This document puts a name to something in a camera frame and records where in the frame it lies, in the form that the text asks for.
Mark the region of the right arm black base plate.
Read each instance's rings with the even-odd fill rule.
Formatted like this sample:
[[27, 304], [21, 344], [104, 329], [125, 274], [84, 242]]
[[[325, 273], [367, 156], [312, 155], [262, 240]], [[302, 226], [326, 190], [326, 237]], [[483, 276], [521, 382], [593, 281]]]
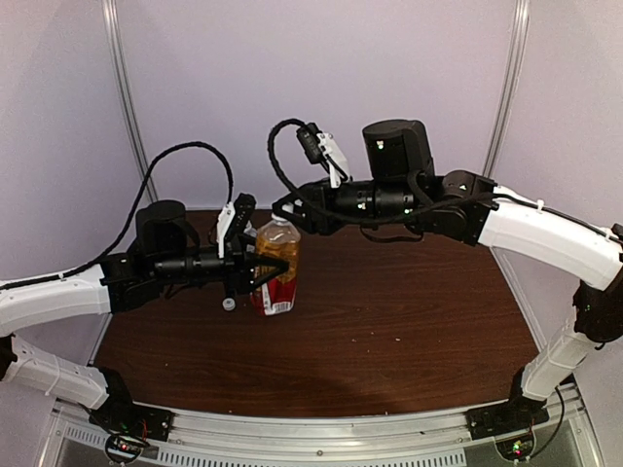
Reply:
[[519, 398], [465, 413], [472, 440], [497, 437], [511, 432], [528, 430], [535, 424], [547, 422], [549, 413], [544, 401]]

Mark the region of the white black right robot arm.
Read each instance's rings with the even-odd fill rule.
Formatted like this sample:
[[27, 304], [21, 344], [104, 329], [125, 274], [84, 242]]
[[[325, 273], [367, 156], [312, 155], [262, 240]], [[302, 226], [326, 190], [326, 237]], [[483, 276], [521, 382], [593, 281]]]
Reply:
[[524, 198], [491, 178], [434, 169], [424, 124], [385, 120], [362, 131], [372, 177], [351, 178], [334, 137], [313, 123], [293, 121], [309, 162], [327, 177], [302, 186], [287, 184], [273, 205], [309, 234], [329, 235], [401, 225], [416, 235], [440, 234], [467, 245], [518, 253], [575, 276], [573, 316], [513, 378], [506, 402], [470, 412], [516, 430], [533, 420], [557, 386], [599, 347], [622, 335], [622, 228], [601, 228]]

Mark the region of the amber tea bottle red label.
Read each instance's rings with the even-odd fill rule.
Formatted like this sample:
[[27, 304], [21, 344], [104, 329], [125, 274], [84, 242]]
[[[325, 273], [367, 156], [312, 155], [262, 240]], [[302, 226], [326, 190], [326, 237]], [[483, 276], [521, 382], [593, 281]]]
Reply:
[[256, 235], [255, 252], [278, 265], [262, 265], [256, 269], [255, 279], [268, 278], [251, 295], [256, 311], [263, 316], [274, 316], [291, 311], [297, 292], [297, 267], [300, 257], [301, 234], [284, 217], [272, 214], [272, 219]]

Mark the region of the clear plastic water bottle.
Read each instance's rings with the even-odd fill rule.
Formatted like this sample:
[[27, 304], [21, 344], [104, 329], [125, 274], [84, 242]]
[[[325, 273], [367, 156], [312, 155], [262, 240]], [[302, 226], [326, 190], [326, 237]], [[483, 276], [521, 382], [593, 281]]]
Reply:
[[253, 238], [257, 237], [257, 230], [250, 223], [248, 223], [245, 227], [244, 233], [252, 236]]

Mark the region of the white tea bottle cap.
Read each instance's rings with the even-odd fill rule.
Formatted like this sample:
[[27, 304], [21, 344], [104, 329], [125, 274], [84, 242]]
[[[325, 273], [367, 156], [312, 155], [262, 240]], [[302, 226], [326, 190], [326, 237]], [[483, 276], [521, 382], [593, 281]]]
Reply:
[[278, 223], [289, 223], [289, 215], [294, 213], [294, 206], [292, 203], [285, 203], [274, 210], [272, 213], [272, 219]]

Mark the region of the white water bottle cap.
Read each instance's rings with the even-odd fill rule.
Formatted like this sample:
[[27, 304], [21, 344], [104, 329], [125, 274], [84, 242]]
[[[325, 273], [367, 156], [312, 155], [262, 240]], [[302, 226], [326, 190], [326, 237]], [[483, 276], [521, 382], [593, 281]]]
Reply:
[[233, 298], [225, 298], [222, 302], [222, 307], [225, 311], [231, 312], [236, 309], [237, 303]]

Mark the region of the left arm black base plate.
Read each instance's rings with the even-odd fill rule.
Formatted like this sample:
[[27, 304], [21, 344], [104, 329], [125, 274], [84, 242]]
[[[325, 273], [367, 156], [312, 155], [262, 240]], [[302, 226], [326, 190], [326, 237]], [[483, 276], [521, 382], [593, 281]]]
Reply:
[[105, 431], [131, 435], [142, 441], [166, 442], [173, 412], [109, 397], [98, 409], [87, 409], [89, 422]]

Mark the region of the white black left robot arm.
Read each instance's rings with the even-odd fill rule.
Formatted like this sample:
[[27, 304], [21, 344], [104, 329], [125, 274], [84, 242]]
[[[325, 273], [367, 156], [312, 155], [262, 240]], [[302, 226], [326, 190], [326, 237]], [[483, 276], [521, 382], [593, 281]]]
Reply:
[[220, 282], [225, 309], [236, 295], [287, 272], [285, 260], [260, 255], [246, 232], [254, 201], [228, 203], [219, 214], [218, 242], [201, 245], [184, 204], [154, 202], [135, 215], [136, 238], [125, 253], [106, 254], [90, 266], [1, 285], [1, 379], [102, 414], [120, 432], [133, 430], [140, 412], [115, 371], [74, 364], [18, 337], [33, 325], [83, 315], [126, 312], [159, 299], [174, 287]]

